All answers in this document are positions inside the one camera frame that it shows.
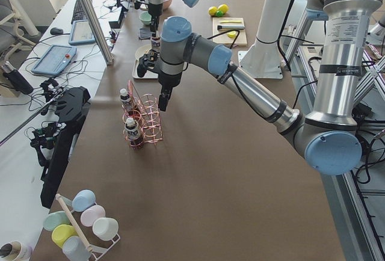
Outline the blue cup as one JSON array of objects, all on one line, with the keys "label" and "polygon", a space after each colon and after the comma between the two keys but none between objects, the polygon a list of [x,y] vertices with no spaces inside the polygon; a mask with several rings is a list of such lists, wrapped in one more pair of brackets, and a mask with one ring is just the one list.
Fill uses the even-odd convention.
[{"label": "blue cup", "polygon": [[96,196],[93,191],[84,189],[79,191],[72,200],[72,207],[76,212],[83,212],[96,202]]}]

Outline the grey-blue cup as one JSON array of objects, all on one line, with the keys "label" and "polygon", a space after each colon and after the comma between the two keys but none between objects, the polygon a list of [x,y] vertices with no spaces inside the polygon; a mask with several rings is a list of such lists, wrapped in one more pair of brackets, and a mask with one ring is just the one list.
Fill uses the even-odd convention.
[{"label": "grey-blue cup", "polygon": [[78,236],[69,237],[63,244],[62,251],[71,261],[87,261],[91,256]]}]

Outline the black keyboard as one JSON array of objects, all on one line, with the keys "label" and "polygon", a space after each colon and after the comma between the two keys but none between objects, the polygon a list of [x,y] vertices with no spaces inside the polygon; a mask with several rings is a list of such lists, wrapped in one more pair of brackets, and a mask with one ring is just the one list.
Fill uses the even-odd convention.
[{"label": "black keyboard", "polygon": [[78,21],[78,20],[87,20],[87,15],[83,9],[83,6],[82,6],[80,0],[76,0],[76,2],[75,2],[71,23]]}]

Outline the wooden cutting board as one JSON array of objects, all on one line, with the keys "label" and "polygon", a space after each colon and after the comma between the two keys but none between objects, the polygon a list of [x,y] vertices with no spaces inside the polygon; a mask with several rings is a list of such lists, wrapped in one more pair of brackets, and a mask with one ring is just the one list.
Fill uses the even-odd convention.
[{"label": "wooden cutting board", "polygon": [[[228,31],[228,30],[217,30],[217,25],[222,24],[220,23],[223,19],[238,19],[242,20],[242,23],[245,26],[244,19],[241,17],[215,17],[212,19],[212,34],[217,35],[221,32]],[[227,36],[227,32],[225,32],[222,35],[214,37],[212,40],[216,43],[220,43],[223,45],[231,45],[235,38],[230,38]],[[239,30],[238,38],[235,40],[235,45],[238,46],[246,46],[247,45],[247,36],[246,36],[246,30]]]}]

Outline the blue teach pendant near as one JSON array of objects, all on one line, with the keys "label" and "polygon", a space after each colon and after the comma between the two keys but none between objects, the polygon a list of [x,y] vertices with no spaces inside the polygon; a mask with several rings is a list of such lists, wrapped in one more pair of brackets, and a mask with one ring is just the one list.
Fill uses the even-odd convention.
[{"label": "blue teach pendant near", "polygon": [[57,76],[77,53],[75,46],[52,45],[35,63],[31,72],[35,75]]}]

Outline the grey folded cloth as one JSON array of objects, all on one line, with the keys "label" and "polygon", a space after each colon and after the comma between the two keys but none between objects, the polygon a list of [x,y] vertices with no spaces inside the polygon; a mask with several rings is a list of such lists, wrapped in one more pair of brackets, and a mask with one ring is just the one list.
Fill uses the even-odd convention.
[{"label": "grey folded cloth", "polygon": [[152,33],[151,33],[149,27],[142,27],[139,29],[138,38],[140,40],[149,39],[149,38],[151,38],[151,35],[152,35]]}]

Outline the metal muddler tool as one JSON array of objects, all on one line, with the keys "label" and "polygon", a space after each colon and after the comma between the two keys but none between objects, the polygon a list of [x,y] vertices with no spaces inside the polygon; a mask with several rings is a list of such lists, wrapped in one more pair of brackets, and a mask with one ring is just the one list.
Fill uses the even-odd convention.
[{"label": "metal muddler tool", "polygon": [[222,23],[217,25],[217,30],[244,30],[245,26],[241,23]]}]

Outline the white cup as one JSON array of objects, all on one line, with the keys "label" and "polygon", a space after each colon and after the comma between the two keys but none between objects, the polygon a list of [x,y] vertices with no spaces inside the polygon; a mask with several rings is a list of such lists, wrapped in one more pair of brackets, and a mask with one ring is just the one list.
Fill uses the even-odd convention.
[{"label": "white cup", "polygon": [[93,223],[92,230],[99,239],[108,241],[117,235],[119,224],[114,218],[102,217]]}]

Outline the green bowl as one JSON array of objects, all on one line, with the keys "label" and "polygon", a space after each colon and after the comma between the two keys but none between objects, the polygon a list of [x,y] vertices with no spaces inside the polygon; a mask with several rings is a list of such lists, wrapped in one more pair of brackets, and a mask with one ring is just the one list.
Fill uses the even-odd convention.
[{"label": "green bowl", "polygon": [[151,20],[152,20],[152,16],[149,14],[148,11],[143,11],[140,16],[139,16],[139,19],[140,21],[144,24],[144,25],[150,25],[151,24]]}]

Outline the aluminium frame post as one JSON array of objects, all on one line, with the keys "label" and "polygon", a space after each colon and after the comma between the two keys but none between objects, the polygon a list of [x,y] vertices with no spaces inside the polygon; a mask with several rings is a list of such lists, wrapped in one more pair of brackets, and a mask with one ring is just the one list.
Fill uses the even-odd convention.
[{"label": "aluminium frame post", "polygon": [[107,45],[99,20],[94,11],[91,0],[79,0],[87,16],[91,31],[107,65],[112,65],[114,57]]}]

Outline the white plate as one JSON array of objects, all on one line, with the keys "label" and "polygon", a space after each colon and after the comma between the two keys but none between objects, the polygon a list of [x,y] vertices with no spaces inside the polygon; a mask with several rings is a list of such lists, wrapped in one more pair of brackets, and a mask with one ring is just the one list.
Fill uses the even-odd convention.
[{"label": "white plate", "polygon": [[141,47],[139,47],[136,52],[135,52],[135,60],[136,61],[139,61],[139,59],[147,54],[149,52],[149,50],[151,50],[152,46],[147,44],[147,45],[143,45]]}]

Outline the tea bottle back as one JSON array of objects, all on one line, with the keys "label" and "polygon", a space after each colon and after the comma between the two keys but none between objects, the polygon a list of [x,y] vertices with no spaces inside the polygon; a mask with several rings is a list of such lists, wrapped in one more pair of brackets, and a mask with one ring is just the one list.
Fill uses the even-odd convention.
[{"label": "tea bottle back", "polygon": [[127,89],[122,88],[120,90],[120,100],[121,100],[124,112],[127,115],[133,115],[134,103],[133,103],[131,95],[128,93]]}]

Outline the blue teach pendant far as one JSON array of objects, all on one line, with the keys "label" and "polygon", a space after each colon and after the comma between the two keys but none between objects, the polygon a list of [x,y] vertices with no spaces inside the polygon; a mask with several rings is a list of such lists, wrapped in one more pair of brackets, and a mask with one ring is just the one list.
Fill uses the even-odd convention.
[{"label": "blue teach pendant far", "polygon": [[75,20],[69,37],[72,46],[87,45],[95,42],[95,37],[87,20]]}]

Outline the white serving tray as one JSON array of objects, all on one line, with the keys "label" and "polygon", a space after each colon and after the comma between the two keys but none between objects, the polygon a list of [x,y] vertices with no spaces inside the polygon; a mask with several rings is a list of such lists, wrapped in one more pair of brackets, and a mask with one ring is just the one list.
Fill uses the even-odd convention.
[{"label": "white serving tray", "polygon": [[149,69],[142,68],[140,62],[136,60],[132,71],[132,77],[139,80],[155,80],[158,78],[158,74],[155,73],[153,69],[154,67],[149,67]]}]

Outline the half lemon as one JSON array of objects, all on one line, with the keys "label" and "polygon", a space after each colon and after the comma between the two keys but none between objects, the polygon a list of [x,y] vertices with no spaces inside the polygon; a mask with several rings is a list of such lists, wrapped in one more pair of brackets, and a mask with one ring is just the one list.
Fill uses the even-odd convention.
[{"label": "half lemon", "polygon": [[230,37],[230,38],[235,38],[237,35],[237,32],[236,31],[229,31],[227,33],[227,36]]}]

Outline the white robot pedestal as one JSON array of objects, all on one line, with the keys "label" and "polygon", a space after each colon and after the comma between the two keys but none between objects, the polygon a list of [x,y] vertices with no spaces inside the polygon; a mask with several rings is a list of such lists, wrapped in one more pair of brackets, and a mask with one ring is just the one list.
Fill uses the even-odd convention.
[{"label": "white robot pedestal", "polygon": [[281,79],[281,55],[277,48],[292,0],[265,0],[256,40],[239,65],[254,79]]}]

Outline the yellow plastic knife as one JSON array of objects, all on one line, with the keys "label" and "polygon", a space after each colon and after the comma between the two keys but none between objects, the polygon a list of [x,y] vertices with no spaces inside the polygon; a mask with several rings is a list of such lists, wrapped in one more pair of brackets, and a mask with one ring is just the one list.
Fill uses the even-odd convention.
[{"label": "yellow plastic knife", "polygon": [[242,23],[242,20],[238,19],[223,19],[220,23]]}]

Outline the black water bottle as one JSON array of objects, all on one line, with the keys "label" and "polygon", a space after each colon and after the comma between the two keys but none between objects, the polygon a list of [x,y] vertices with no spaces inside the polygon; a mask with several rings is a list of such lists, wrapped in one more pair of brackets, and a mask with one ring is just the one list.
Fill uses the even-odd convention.
[{"label": "black water bottle", "polygon": [[33,87],[31,84],[19,73],[17,69],[9,61],[4,61],[1,64],[3,76],[11,83],[13,88],[23,94],[31,94]]}]

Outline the green lime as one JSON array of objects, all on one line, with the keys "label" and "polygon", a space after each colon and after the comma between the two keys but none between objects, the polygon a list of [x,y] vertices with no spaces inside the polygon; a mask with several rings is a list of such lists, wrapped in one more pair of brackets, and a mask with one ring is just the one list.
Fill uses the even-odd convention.
[{"label": "green lime", "polygon": [[218,10],[216,13],[215,13],[215,16],[216,17],[222,17],[224,15],[224,13],[220,10]]}]

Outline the yellow lemon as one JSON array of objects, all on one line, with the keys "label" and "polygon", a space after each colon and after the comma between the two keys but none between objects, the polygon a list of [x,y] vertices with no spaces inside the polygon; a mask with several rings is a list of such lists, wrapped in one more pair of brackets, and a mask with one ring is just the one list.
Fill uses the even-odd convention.
[{"label": "yellow lemon", "polygon": [[221,4],[218,6],[218,11],[221,11],[223,14],[226,14],[229,10],[229,6],[227,4]]},{"label": "yellow lemon", "polygon": [[218,11],[218,8],[214,7],[214,6],[209,7],[209,9],[208,9],[208,13],[209,13],[210,16],[215,16],[217,11]]}]

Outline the paper cup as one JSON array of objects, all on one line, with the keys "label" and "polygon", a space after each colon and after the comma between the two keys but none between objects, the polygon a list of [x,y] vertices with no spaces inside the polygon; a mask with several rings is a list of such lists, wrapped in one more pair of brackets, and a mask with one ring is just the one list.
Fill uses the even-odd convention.
[{"label": "paper cup", "polygon": [[21,261],[27,260],[32,255],[32,248],[19,241],[7,243],[1,247],[1,260]]}]

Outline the green cup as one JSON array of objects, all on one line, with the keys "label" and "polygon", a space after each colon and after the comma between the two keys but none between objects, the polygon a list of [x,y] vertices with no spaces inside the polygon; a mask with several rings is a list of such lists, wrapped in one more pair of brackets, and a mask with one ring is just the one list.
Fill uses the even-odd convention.
[{"label": "green cup", "polygon": [[70,221],[63,210],[50,213],[43,221],[43,228],[49,232],[62,224],[70,224]]}]

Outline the blue teach pendant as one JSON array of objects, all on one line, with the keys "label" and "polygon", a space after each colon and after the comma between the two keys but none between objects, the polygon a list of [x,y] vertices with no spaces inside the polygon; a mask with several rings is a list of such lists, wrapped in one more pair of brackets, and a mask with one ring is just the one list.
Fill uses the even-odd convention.
[{"label": "blue teach pendant", "polygon": [[35,63],[31,72],[35,75],[57,76],[77,53],[75,46],[52,45]]},{"label": "blue teach pendant", "polygon": [[75,20],[69,37],[72,46],[87,45],[95,42],[95,37],[87,20]]}]

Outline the black computer mouse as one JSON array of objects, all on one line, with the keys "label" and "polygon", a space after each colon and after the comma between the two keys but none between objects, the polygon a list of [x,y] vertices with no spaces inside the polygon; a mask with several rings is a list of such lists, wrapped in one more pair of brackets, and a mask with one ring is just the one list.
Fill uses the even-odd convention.
[{"label": "black computer mouse", "polygon": [[50,30],[51,35],[61,35],[63,33],[64,33],[64,31],[61,28],[57,28],[57,27],[53,27]]}]

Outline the yellow cup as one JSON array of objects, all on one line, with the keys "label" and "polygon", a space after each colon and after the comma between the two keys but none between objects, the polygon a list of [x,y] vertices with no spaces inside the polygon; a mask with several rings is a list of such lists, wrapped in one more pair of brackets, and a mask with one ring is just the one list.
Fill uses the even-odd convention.
[{"label": "yellow cup", "polygon": [[72,236],[77,236],[77,232],[72,225],[61,224],[58,225],[51,234],[51,239],[58,247],[62,248],[65,241]]}]

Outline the tea bottle front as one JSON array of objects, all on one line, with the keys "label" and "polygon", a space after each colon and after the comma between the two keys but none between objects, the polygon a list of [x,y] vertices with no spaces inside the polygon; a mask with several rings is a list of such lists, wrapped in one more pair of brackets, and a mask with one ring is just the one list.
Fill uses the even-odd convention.
[{"label": "tea bottle front", "polygon": [[141,128],[133,117],[128,117],[125,121],[124,133],[133,149],[140,149],[143,146],[144,138]]}]

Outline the pink cup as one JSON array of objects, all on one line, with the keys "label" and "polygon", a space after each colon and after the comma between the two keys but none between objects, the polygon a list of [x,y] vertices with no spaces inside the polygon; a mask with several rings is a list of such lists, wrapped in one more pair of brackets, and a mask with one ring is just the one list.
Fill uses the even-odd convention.
[{"label": "pink cup", "polygon": [[95,204],[81,214],[81,224],[86,227],[91,227],[93,223],[99,219],[105,217],[105,209],[103,206]]}]

